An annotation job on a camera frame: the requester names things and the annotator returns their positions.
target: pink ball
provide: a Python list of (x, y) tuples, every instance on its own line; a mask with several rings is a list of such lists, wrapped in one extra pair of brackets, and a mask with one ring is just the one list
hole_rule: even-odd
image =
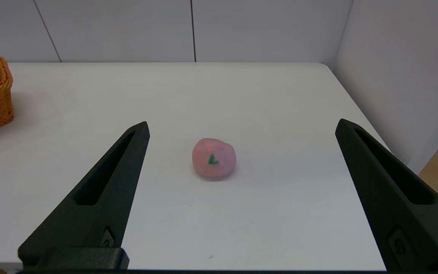
[(194, 169), (205, 177), (229, 175), (236, 166), (236, 153), (230, 144), (212, 138), (201, 139), (192, 151)]

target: tabletop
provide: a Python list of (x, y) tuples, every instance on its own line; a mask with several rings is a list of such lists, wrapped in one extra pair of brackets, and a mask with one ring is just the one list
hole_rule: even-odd
[[(10, 64), (0, 127), (0, 268), (125, 130), (151, 139), (122, 247), (129, 268), (384, 270), (334, 132), (370, 122), (322, 64)], [(193, 171), (231, 144), (233, 174)]]

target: green leaf mark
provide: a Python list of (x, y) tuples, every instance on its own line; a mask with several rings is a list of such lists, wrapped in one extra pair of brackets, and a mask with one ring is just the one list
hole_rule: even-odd
[(214, 159), (214, 154), (211, 154), (211, 156), (209, 157), (209, 162), (208, 162), (208, 164), (210, 164), (210, 165), (215, 165), (215, 164), (218, 164), (219, 163), (219, 161), (217, 161), (216, 159)]

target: white wall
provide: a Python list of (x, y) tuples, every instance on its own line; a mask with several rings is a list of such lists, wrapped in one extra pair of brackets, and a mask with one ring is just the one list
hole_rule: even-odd
[(193, 0), (199, 62), (332, 66), (352, 0)]
[(190, 0), (36, 0), (62, 62), (193, 62)]
[(0, 54), (8, 61), (174, 62), (197, 57), (332, 67), (351, 2), (0, 0)]
[(419, 173), (438, 149), (438, 0), (354, 0), (334, 73)]
[(0, 0), (0, 55), (15, 62), (59, 62), (33, 0)]

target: screw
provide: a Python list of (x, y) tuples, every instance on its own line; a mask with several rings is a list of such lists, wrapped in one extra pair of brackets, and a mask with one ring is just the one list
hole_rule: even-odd
[(395, 241), (395, 252), (399, 255), (403, 255), (406, 252), (405, 245), (400, 239)]

